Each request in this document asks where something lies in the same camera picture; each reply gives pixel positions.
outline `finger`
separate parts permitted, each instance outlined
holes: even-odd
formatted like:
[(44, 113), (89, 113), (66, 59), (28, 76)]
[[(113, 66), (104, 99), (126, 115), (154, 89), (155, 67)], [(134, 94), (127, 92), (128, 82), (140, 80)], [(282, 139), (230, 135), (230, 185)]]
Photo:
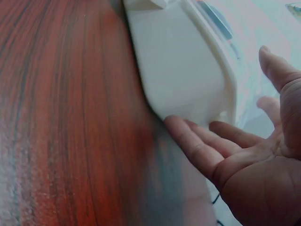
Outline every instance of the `finger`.
[(209, 129), (220, 137), (230, 140), (242, 148), (249, 148), (261, 142), (263, 138), (246, 133), (243, 130), (221, 121), (210, 123)]
[(194, 122), (191, 122), (189, 120), (185, 120), (185, 122), (205, 144), (217, 150), (224, 158), (228, 158), (229, 156), (239, 152), (239, 150), (241, 149), (240, 146), (233, 143), (232, 141), (221, 138), (215, 133), (198, 126)]
[(183, 119), (177, 116), (168, 116), (164, 123), (188, 160), (205, 177), (211, 179), (217, 165), (224, 160), (223, 156), (212, 147), (206, 145)]
[(301, 72), (282, 57), (272, 54), (266, 46), (259, 50), (259, 61), (264, 74), (271, 80), (277, 91), (289, 82), (301, 78)]
[(278, 99), (272, 97), (262, 97), (257, 101), (257, 106), (268, 115), (275, 128), (281, 125), (280, 102)]

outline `wood grain surface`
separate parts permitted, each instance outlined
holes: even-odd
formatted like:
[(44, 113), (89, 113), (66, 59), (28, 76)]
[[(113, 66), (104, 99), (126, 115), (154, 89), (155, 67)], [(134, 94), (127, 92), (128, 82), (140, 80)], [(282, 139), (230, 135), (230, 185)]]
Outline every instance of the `wood grain surface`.
[(0, 225), (215, 225), (204, 185), (146, 104), (120, 0), (0, 0)]

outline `hand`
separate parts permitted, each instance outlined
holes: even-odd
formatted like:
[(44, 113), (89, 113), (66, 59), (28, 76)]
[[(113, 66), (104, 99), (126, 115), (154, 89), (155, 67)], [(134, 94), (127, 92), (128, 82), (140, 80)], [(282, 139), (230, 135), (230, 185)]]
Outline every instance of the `hand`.
[(269, 138), (223, 122), (210, 124), (214, 133), (176, 116), (165, 124), (243, 225), (293, 226), (301, 217), (301, 72), (266, 47), (259, 58), (281, 94), (280, 102), (263, 97), (257, 103), (274, 124)]

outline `black cable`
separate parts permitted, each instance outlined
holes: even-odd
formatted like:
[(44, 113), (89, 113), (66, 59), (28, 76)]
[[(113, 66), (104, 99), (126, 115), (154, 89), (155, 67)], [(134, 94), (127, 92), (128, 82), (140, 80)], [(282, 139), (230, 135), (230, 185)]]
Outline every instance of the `black cable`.
[(218, 200), (218, 198), (221, 196), (221, 193), (218, 193), (217, 197), (214, 199), (214, 201), (212, 202), (212, 204), (214, 205), (216, 203), (216, 201)]
[[(213, 200), (212, 205), (214, 205), (214, 204), (217, 202), (217, 200), (218, 200), (218, 198), (219, 198), (220, 196), (221, 196), (221, 193), (218, 193), (217, 197)], [(222, 222), (219, 221), (219, 220), (217, 221), (217, 224), (220, 225), (220, 226), (225, 226), (225, 225), (223, 225)]]
[(220, 225), (220, 226), (225, 226), (225, 225), (223, 225), (223, 224), (221, 223), (221, 221), (219, 221), (219, 220), (217, 221), (217, 224)]

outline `white appliance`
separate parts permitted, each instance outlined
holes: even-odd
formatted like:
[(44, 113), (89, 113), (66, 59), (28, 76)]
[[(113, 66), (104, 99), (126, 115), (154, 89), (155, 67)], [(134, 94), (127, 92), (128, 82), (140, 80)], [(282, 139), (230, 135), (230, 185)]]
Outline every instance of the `white appliance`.
[(260, 46), (300, 67), (300, 23), (286, 0), (152, 1), (125, 7), (144, 92), (161, 119), (243, 128), (262, 114), (260, 96), (277, 95), (261, 72)]

